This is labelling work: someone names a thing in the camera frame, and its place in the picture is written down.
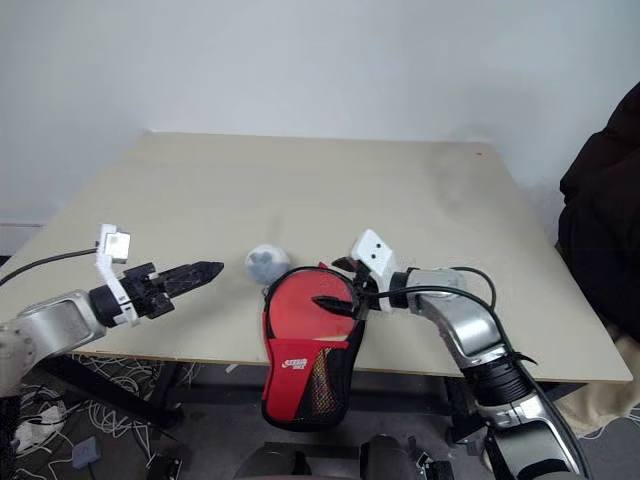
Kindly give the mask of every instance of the beige cloth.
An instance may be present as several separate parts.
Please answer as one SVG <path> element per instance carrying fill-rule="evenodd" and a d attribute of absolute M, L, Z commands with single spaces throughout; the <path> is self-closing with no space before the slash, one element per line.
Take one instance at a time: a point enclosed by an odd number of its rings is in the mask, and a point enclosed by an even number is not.
<path fill-rule="evenodd" d="M 578 436 L 628 416 L 640 404 L 640 344 L 614 325 L 607 331 L 634 379 L 628 383 L 590 383 L 556 402 Z"/>

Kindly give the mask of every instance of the black jacket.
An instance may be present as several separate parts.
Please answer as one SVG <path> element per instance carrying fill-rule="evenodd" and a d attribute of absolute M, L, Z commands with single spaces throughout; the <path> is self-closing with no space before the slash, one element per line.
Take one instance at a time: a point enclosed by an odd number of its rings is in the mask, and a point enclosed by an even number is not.
<path fill-rule="evenodd" d="M 640 341 L 640 83 L 560 182 L 565 261 L 594 309 Z"/>

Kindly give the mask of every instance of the beige tabletop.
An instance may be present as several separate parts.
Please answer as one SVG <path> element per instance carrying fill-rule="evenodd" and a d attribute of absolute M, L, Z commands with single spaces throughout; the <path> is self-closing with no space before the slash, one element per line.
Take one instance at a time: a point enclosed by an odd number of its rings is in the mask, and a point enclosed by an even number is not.
<path fill-rule="evenodd" d="M 177 298 L 174 312 L 115 328 L 83 352 L 264 364 L 263 297 L 245 273 L 247 252 L 272 243 L 295 265 L 329 263 L 373 228 L 403 267 L 486 270 L 512 343 L 540 364 L 531 367 L 537 378 L 631 379 L 508 171 L 484 144 L 146 135 L 2 273 L 91 247 L 103 222 L 132 234 L 127 267 L 215 260 L 225 269 L 212 284 Z M 91 257 L 49 264 L 0 289 L 0 314 L 12 317 L 101 283 Z M 471 283 L 486 295 L 481 283 Z M 356 368 L 459 375 L 434 325 L 402 311 L 371 313 Z"/>

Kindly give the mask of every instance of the white wall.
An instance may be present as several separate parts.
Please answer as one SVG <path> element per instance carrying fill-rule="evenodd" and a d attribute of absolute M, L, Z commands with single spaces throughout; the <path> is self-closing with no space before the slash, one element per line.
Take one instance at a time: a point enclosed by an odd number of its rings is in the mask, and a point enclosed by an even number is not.
<path fill-rule="evenodd" d="M 145 129 L 486 139 L 550 237 L 640 80 L 640 2 L 0 0 L 0 221 L 46 221 Z"/>

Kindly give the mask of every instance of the dark gray floor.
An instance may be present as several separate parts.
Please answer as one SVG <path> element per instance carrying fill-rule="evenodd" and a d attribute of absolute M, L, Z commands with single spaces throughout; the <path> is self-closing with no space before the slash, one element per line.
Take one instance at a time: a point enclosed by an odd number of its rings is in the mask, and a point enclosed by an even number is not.
<path fill-rule="evenodd" d="M 219 369 L 212 368 L 215 371 L 212 373 L 208 370 L 203 378 L 219 374 Z M 241 367 L 234 372 L 233 378 L 249 378 L 252 375 L 256 376 L 255 372 L 243 375 Z M 444 441 L 447 419 L 443 417 L 352 411 L 334 429 L 305 434 L 271 427 L 263 420 L 257 404 L 188 405 L 184 410 L 184 421 L 170 432 L 184 444 L 182 455 L 185 464 L 180 478 L 187 480 L 231 479 L 238 465 L 265 441 L 358 446 L 378 433 L 395 436 L 405 444 L 410 435 L 416 436 L 418 443 L 435 459 L 452 462 L 455 478 L 458 480 L 493 478 L 479 458 L 469 456 L 465 448 L 449 449 Z M 97 432 L 87 420 L 86 414 L 79 414 L 69 420 L 64 432 L 74 442 L 91 435 L 98 437 L 102 459 L 94 463 L 93 467 L 97 480 L 146 478 L 146 460 L 130 434 L 116 440 Z M 630 421 L 613 422 L 599 439 L 582 442 L 596 479 L 640 478 L 640 456 L 637 455 L 640 429 Z M 175 445 L 175 442 L 165 437 L 160 437 L 153 443 L 157 447 Z M 63 444 L 56 453 L 56 458 L 68 458 L 69 452 L 69 446 Z M 32 454 L 21 461 L 20 466 L 35 472 L 45 460 L 47 455 L 44 453 Z M 357 476 L 358 473 L 358 464 L 352 460 L 311 459 L 310 463 L 314 473 L 318 474 Z M 59 479 L 90 478 L 88 471 L 76 471 L 68 463 L 57 464 L 54 468 Z M 38 473 L 46 478 L 53 478 L 46 464 Z"/>

